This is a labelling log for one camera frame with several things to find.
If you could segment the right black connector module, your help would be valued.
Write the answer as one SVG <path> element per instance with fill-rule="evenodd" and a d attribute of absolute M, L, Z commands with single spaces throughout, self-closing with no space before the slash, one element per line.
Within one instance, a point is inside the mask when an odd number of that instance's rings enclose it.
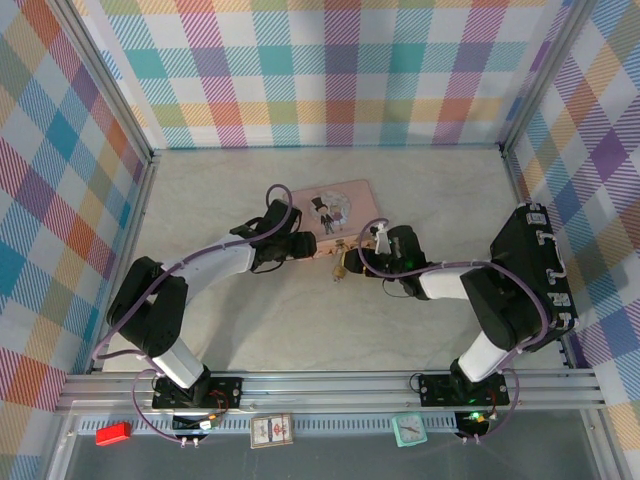
<path fill-rule="evenodd" d="M 455 419 L 461 437 L 483 436 L 490 430 L 491 418 L 484 412 L 456 412 Z"/>

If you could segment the teal alarm clock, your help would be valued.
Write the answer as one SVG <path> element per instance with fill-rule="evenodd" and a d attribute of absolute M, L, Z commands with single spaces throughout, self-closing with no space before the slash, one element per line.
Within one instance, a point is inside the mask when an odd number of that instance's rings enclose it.
<path fill-rule="evenodd" d="M 396 445 L 412 447 L 428 441 L 423 417 L 420 413 L 403 413 L 391 419 Z"/>

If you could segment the aluminium corner post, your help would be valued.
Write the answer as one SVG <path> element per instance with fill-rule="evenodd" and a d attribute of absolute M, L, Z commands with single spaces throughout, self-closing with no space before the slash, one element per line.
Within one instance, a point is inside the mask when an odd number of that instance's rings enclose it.
<path fill-rule="evenodd" d="M 498 136 L 504 161 L 513 153 L 597 3 L 598 0 L 560 0 L 550 25 L 541 28 L 544 36 L 534 49 L 534 58 L 525 63 L 529 69 Z"/>
<path fill-rule="evenodd" d="M 144 160 L 146 166 L 156 167 L 154 151 L 143 133 L 133 111 L 125 100 L 119 86 L 92 35 L 87 29 L 72 0 L 45 0 L 59 21 L 85 68 L 95 81 L 98 89 L 104 94 L 114 116 L 120 122 L 123 131 L 132 142 L 134 149 Z"/>

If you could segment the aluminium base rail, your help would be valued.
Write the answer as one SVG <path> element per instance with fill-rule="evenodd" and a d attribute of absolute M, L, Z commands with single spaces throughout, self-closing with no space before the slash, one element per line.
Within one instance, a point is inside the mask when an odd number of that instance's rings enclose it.
<path fill-rule="evenodd" d="M 244 372 L 236 413 L 400 413 L 423 407 L 409 386 L 409 371 Z M 72 375 L 56 412 L 129 413 L 132 372 Z M 590 369 L 517 370 L 505 375 L 511 404 L 518 409 L 592 410 L 605 407 Z"/>

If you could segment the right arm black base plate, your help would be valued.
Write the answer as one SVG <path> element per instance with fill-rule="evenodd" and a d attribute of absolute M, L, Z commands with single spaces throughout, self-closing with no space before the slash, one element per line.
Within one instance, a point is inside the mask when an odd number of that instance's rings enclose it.
<path fill-rule="evenodd" d="M 480 382 L 470 382 L 458 374 L 420 375 L 422 407 L 506 406 L 510 403 L 505 377 L 493 374 Z"/>

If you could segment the black connector module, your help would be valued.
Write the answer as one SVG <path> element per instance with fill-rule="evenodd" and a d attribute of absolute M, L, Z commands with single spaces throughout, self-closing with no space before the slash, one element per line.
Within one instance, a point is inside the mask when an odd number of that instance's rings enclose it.
<path fill-rule="evenodd" d="M 455 419 L 461 437 L 483 436 L 490 430 L 491 418 L 484 412 L 456 412 Z"/>
<path fill-rule="evenodd" d="M 222 414 L 208 414 L 194 418 L 174 416 L 172 418 L 171 428 L 174 431 L 197 430 L 201 432 L 209 432 L 214 428 L 217 428 L 222 419 Z"/>

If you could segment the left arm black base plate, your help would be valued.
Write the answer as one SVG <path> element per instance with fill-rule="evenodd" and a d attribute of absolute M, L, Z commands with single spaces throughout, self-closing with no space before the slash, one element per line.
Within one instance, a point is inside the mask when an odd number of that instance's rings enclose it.
<path fill-rule="evenodd" d="M 228 410 L 240 406 L 241 377 L 215 377 L 205 375 L 192 387 L 180 387 L 168 378 L 159 378 L 152 384 L 154 409 Z"/>

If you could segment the pink tin box with couple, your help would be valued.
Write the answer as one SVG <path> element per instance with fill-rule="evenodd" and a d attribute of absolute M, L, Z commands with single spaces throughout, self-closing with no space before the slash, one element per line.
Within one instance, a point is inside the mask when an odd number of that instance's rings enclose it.
<path fill-rule="evenodd" d="M 379 217 L 372 190 L 364 179 L 297 190 L 292 200 L 302 213 L 300 229 L 315 236 L 314 259 L 356 248 L 365 225 Z"/>

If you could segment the red rectangular block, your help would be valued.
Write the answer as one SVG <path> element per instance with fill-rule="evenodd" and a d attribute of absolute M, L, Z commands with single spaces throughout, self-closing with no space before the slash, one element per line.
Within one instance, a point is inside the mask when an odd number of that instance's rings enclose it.
<path fill-rule="evenodd" d="M 96 431 L 95 443 L 97 446 L 109 446 L 128 440 L 132 434 L 132 426 L 129 422 L 119 422 Z"/>

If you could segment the black suitcase with metal clasps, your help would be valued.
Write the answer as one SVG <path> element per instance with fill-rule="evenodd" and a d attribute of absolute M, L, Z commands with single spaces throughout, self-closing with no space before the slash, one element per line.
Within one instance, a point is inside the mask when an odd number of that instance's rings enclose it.
<path fill-rule="evenodd" d="M 575 327 L 578 314 L 568 270 L 544 205 L 518 205 L 492 241 L 490 253 L 494 263 L 518 276 L 543 303 L 549 320 L 545 342 Z"/>

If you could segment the playing card box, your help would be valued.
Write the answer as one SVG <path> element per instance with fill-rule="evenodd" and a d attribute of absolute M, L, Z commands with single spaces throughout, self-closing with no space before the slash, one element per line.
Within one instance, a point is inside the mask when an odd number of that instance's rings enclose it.
<path fill-rule="evenodd" d="M 290 414 L 254 417 L 250 420 L 251 448 L 285 446 L 293 443 L 294 422 Z"/>

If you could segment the left black connector module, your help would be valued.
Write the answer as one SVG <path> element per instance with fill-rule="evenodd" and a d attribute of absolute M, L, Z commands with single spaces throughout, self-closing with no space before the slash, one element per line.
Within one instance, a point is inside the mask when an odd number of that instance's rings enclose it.
<path fill-rule="evenodd" d="M 201 432 L 209 432 L 214 428 L 217 428 L 222 419 L 222 414 L 208 414 L 194 418 L 174 416 L 172 418 L 171 428 L 174 431 L 197 430 Z"/>

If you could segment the right aluminium corner post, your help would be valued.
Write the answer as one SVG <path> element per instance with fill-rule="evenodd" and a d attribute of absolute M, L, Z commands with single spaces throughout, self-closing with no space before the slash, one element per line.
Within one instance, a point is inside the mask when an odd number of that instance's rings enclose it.
<path fill-rule="evenodd" d="M 498 136 L 504 161 L 513 153 L 597 3 L 598 0 L 560 0 L 550 25 L 541 28 L 544 36 L 534 49 L 534 58 L 525 63 L 529 69 Z"/>

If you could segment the left aluminium corner post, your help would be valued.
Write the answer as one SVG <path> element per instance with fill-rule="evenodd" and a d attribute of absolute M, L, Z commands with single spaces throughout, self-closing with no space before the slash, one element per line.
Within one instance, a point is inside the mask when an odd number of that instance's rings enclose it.
<path fill-rule="evenodd" d="M 144 160 L 146 166 L 156 167 L 154 151 L 143 133 L 133 111 L 125 100 L 119 86 L 92 35 L 87 29 L 72 0 L 45 0 L 59 21 L 85 68 L 95 81 L 98 89 L 104 94 L 114 116 L 120 122 L 123 131 L 132 142 L 134 149 Z"/>

